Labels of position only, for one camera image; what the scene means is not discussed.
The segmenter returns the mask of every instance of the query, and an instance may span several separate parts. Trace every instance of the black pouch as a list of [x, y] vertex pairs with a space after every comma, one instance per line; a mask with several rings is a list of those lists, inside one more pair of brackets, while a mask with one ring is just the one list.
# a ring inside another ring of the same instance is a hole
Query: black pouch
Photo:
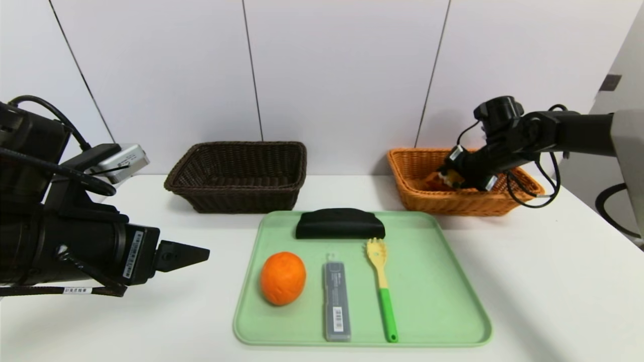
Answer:
[[383, 222], [373, 213], [358, 209], [322, 209], [303, 213], [295, 229], [296, 239], [384, 238]]

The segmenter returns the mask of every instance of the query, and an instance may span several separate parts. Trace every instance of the green handle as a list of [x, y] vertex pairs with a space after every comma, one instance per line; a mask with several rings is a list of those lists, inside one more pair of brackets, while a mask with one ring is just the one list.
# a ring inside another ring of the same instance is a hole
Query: green handle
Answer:
[[398, 342], [398, 329], [396, 329], [396, 319], [393, 317], [392, 299], [389, 297], [389, 289], [382, 288], [379, 291], [380, 310], [383, 313], [384, 332], [386, 333], [387, 342]]

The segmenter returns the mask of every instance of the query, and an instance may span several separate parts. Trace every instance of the white table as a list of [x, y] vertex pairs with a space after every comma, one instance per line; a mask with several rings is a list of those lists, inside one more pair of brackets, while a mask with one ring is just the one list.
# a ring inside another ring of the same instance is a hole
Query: white table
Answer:
[[[487, 345], [289, 348], [232, 333], [262, 215], [197, 214], [164, 180], [136, 176], [106, 202], [164, 239], [209, 248], [210, 260], [157, 273], [124, 298], [5, 298], [2, 362], [644, 361], [644, 253], [565, 189], [545, 209], [438, 217], [492, 320]], [[403, 209], [392, 177], [308, 176], [296, 209], [324, 207]]]

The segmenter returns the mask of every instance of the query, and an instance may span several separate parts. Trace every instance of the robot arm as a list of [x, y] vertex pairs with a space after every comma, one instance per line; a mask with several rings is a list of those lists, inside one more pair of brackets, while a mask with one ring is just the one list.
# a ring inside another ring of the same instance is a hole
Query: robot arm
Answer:
[[[58, 120], [18, 108], [39, 103]], [[73, 135], [82, 153], [58, 164]], [[0, 102], [0, 297], [31, 294], [123, 296], [156, 271], [206, 261], [207, 249], [158, 241], [156, 227], [135, 225], [116, 207], [92, 202], [87, 191], [111, 196], [113, 184], [147, 165], [138, 145], [91, 147], [54, 106], [37, 97]], [[49, 193], [43, 203], [45, 192]], [[94, 279], [103, 287], [33, 287]]]
[[644, 111], [581, 115], [556, 105], [524, 115], [520, 103], [504, 96], [481, 104], [474, 117], [483, 125], [486, 145], [472, 153], [457, 145], [439, 168], [443, 175], [455, 171], [464, 180], [462, 188], [489, 191], [499, 173], [537, 161], [542, 152], [617, 157], [638, 227], [644, 230]]

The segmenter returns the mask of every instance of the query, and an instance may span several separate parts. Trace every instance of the orange wicker basket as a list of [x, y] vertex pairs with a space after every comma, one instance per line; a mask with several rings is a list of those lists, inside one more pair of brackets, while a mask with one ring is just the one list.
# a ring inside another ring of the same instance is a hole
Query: orange wicker basket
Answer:
[[[441, 166], [450, 152], [448, 148], [397, 148], [387, 154], [398, 193], [407, 210], [430, 214], [469, 216], [500, 216], [519, 206], [507, 192], [506, 177], [499, 175], [496, 186], [489, 192], [476, 189], [458, 191], [429, 191], [424, 179]], [[544, 188], [520, 168], [512, 173], [530, 192], [542, 195]], [[516, 197], [526, 202], [534, 197], [513, 185]]]

